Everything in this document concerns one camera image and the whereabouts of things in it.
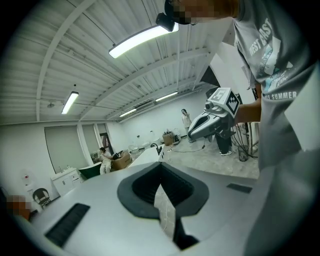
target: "white dress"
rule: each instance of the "white dress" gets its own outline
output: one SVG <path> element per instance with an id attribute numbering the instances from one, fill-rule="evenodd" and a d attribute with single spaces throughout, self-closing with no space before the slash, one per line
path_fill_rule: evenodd
<path id="1" fill-rule="evenodd" d="M 107 157 L 111 157 L 110 152 L 106 151 L 104 154 L 101 154 L 101 157 L 102 157 L 102 164 L 100 167 L 100 175 L 110 173 L 112 160 L 107 158 Z"/>
<path id="2" fill-rule="evenodd" d="M 183 114 L 182 121 L 183 121 L 184 128 L 189 128 L 191 125 L 190 114 L 189 113 L 187 113 L 186 115 Z"/>

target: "countertop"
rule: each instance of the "countertop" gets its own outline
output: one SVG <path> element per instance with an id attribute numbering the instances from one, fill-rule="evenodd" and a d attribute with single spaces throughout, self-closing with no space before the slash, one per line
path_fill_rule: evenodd
<path id="1" fill-rule="evenodd" d="M 160 145 L 159 148 L 162 147 L 162 151 L 164 150 L 165 145 Z M 147 163 L 154 163 L 154 162 L 158 162 L 159 159 L 161 158 L 161 154 L 158 155 L 157 153 L 157 148 L 156 147 L 151 147 L 146 149 L 129 167 L 134 167 L 134 166 L 138 166 L 138 165 L 143 165 L 143 164 L 147 164 Z"/>
<path id="2" fill-rule="evenodd" d="M 60 177 L 62 177 L 64 175 L 67 175 L 67 174 L 69 174 L 69 173 L 71 173 L 73 171 L 76 171 L 76 170 L 77 170 L 77 168 L 70 167 L 69 169 L 64 170 L 64 172 L 59 172 L 59 173 L 51 176 L 51 180 L 54 181 L 54 180 L 59 179 Z"/>

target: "ceiling light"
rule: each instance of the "ceiling light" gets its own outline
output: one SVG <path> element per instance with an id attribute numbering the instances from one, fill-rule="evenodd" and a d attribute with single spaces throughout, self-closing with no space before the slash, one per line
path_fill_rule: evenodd
<path id="1" fill-rule="evenodd" d="M 170 32 L 163 28 L 162 26 L 155 25 L 152 27 L 149 27 L 145 30 L 140 31 L 139 33 L 136 33 L 135 35 L 127 38 L 126 40 L 122 41 L 118 45 L 114 46 L 110 51 L 109 54 L 113 58 L 118 58 L 120 55 L 124 54 L 125 52 L 129 51 L 133 47 L 136 47 L 150 39 L 160 37 L 165 34 L 173 33 L 179 31 L 179 24 L 175 23 L 173 31 Z"/>
<path id="2" fill-rule="evenodd" d="M 66 104 L 63 107 L 63 110 L 61 112 L 62 115 L 65 115 L 68 113 L 69 109 L 71 108 L 72 104 L 75 102 L 76 98 L 79 96 L 79 93 L 76 91 L 71 92 L 68 100 L 66 101 Z"/>
<path id="3" fill-rule="evenodd" d="M 178 94 L 178 92 L 176 91 L 176 92 L 171 93 L 171 94 L 169 94 L 169 95 L 167 95 L 167 96 L 164 96 L 164 97 L 162 97 L 162 98 L 158 98 L 158 99 L 156 99 L 155 101 L 156 101 L 156 102 L 159 102 L 159 101 L 162 101 L 162 100 L 164 100 L 164 99 L 166 99 L 166 98 L 169 98 L 169 97 L 174 96 L 174 95 L 177 95 L 177 94 Z"/>
<path id="4" fill-rule="evenodd" d="M 136 109 L 136 108 L 134 108 L 134 109 L 132 109 L 132 110 L 130 110 L 130 111 L 128 111 L 128 112 L 126 112 L 126 113 L 124 113 L 124 114 L 120 115 L 120 117 L 122 118 L 122 117 L 127 116 L 127 115 L 129 115 L 129 114 L 131 114 L 131 113 L 133 113 L 133 112 L 136 112 L 136 111 L 137 111 L 137 109 Z"/>

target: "person in white coat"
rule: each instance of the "person in white coat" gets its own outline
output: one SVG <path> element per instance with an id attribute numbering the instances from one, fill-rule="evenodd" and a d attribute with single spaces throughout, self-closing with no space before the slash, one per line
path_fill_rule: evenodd
<path id="1" fill-rule="evenodd" d="M 112 162 L 112 155 L 110 152 L 106 151 L 104 147 L 100 148 L 102 164 L 100 167 L 100 175 L 108 174 L 111 170 L 111 162 Z"/>
<path id="2" fill-rule="evenodd" d="M 185 109 L 182 109 L 181 112 L 182 112 L 182 122 L 183 122 L 183 125 L 184 125 L 184 128 L 185 128 L 185 132 L 186 132 L 186 135 L 187 135 L 187 138 L 188 138 L 188 142 L 189 143 L 194 143 L 195 140 L 188 136 L 189 127 L 191 125 L 190 114 Z"/>

